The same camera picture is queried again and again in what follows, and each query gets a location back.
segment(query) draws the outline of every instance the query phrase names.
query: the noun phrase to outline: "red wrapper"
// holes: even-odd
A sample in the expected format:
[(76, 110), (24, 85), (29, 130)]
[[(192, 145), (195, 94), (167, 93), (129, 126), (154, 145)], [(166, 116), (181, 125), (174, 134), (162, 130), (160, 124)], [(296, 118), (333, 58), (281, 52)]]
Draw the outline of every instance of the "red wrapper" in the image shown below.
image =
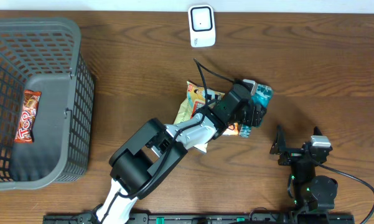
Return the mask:
[(37, 108), (39, 107), (39, 100), (42, 92), (25, 90), (24, 105), (22, 107), (22, 114), (18, 124), (17, 134), (14, 142), (16, 143), (32, 143), (32, 127), (35, 121)]

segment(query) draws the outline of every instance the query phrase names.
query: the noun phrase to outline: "power cord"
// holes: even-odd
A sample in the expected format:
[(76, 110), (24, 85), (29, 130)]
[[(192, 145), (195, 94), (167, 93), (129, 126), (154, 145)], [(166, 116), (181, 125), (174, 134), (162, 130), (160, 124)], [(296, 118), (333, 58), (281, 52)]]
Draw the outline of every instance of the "power cord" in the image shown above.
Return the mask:
[(201, 63), (199, 63), (195, 58), (194, 58), (194, 61), (195, 61), (195, 63), (196, 63), (197, 65), (199, 65), (200, 67), (202, 67), (202, 68), (203, 68), (204, 70), (206, 70), (208, 73), (210, 73), (210, 74), (212, 74), (212, 75), (214, 75), (214, 76), (216, 76), (216, 77), (218, 77), (218, 78), (222, 78), (222, 79), (224, 79), (224, 80), (226, 80), (226, 81), (229, 81), (229, 82), (231, 82), (231, 83), (234, 82), (233, 80), (231, 80), (231, 79), (229, 79), (229, 78), (227, 78), (227, 77), (224, 77), (224, 76), (219, 75), (219, 74), (217, 74), (217, 73), (215, 73), (215, 72), (213, 72), (213, 71), (210, 71), (209, 69), (207, 69), (206, 67), (204, 67)]
[(104, 216), (102, 217), (102, 220), (101, 220), (100, 223), (104, 223), (104, 220), (105, 220), (106, 217), (110, 214), (111, 207), (112, 207), (113, 203), (115, 202), (115, 200), (116, 200), (116, 198), (117, 198), (118, 196), (119, 196), (119, 193), (118, 193), (118, 192), (115, 194), (115, 196), (113, 196), (112, 201), (111, 201), (110, 205), (108, 206), (108, 209), (106, 210), (106, 212), (105, 212)]
[(292, 190), (291, 190), (291, 187), (292, 187), (292, 180), (293, 180), (293, 175), (289, 175), (289, 179), (288, 179), (288, 195), (291, 199), (293, 199), (293, 195), (292, 195)]
[[(327, 166), (325, 166), (325, 165), (323, 165), (323, 164), (317, 162), (317, 161), (312, 157), (311, 151), (309, 151), (308, 153), (306, 152), (306, 154), (309, 156), (309, 159), (310, 159), (310, 161), (311, 161), (313, 164), (315, 164), (315, 165), (317, 165), (317, 166), (319, 166), (319, 167), (322, 167), (322, 168), (324, 168), (324, 169), (330, 170), (330, 171), (332, 171), (332, 172), (335, 172), (336, 174), (340, 174), (340, 175), (343, 175), (343, 176), (345, 176), (345, 177), (351, 178), (351, 179), (353, 179), (353, 180), (355, 180), (355, 181), (357, 181), (357, 182), (359, 182), (359, 183), (361, 183), (361, 184), (367, 186), (369, 189), (371, 189), (371, 191), (373, 192), (373, 195), (374, 195), (374, 188), (373, 188), (370, 184), (368, 184), (367, 182), (365, 182), (364, 180), (361, 180), (361, 179), (359, 179), (358, 177), (354, 177), (353, 175), (350, 175), (350, 174), (344, 173), (344, 172), (339, 171), (339, 170), (337, 170), (337, 169), (333, 169), (333, 168), (331, 168), (331, 167), (327, 167)], [(372, 209), (369, 211), (368, 215), (363, 219), (363, 221), (361, 222), (361, 224), (366, 223), (366, 222), (371, 218), (371, 216), (373, 215), (373, 213), (374, 213), (374, 203), (373, 203)]]
[(257, 210), (266, 210), (266, 211), (269, 213), (269, 215), (271, 215), (271, 217), (276, 221), (275, 216), (274, 216), (271, 212), (269, 212), (268, 209), (265, 208), (265, 207), (257, 207), (257, 208), (255, 208), (255, 209), (253, 209), (253, 210), (250, 212), (250, 214), (249, 214), (249, 221), (252, 221), (252, 219), (253, 219), (253, 215), (255, 214), (255, 212), (256, 212)]

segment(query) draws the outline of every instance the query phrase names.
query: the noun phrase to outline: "wooden table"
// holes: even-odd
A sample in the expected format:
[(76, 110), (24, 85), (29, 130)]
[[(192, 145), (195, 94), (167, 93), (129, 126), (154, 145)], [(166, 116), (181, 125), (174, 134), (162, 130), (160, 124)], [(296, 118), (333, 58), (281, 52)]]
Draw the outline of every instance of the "wooden table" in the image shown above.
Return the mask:
[[(328, 166), (374, 186), (374, 15), (216, 13), (217, 42), (193, 49), (187, 13), (0, 11), (2, 17), (68, 17), (81, 28), (82, 53), (96, 77), (91, 159), (86, 176), (34, 191), (0, 192), (0, 223), (41, 223), (47, 213), (79, 213), (104, 202), (108, 160), (148, 119), (173, 122), (186, 81), (201, 83), (192, 60), (275, 90), (262, 127), (249, 139), (222, 137), (207, 155), (192, 150), (135, 208), (156, 213), (284, 210), (289, 167), (269, 155), (276, 125), (299, 147), (318, 125), (334, 150)], [(208, 86), (230, 84), (206, 75)], [(339, 182), (335, 211), (360, 222), (368, 188)]]

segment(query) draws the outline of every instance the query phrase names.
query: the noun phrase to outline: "snack package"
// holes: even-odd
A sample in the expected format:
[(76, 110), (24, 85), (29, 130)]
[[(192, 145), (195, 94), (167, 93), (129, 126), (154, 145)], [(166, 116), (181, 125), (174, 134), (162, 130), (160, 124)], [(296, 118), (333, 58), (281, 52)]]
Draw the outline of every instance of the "snack package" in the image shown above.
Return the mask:
[(41, 96), (39, 91), (25, 90), (24, 105), (22, 114), (18, 124), (18, 130), (14, 142), (16, 143), (32, 143), (32, 127), (35, 121), (37, 108)]

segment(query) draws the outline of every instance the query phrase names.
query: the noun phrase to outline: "white wall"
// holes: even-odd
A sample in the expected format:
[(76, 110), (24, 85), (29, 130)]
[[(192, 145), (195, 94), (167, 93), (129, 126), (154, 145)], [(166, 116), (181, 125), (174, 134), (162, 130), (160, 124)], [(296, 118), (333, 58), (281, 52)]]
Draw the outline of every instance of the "white wall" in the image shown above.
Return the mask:
[(201, 3), (217, 12), (374, 13), (374, 0), (0, 0), (0, 9), (185, 12)]

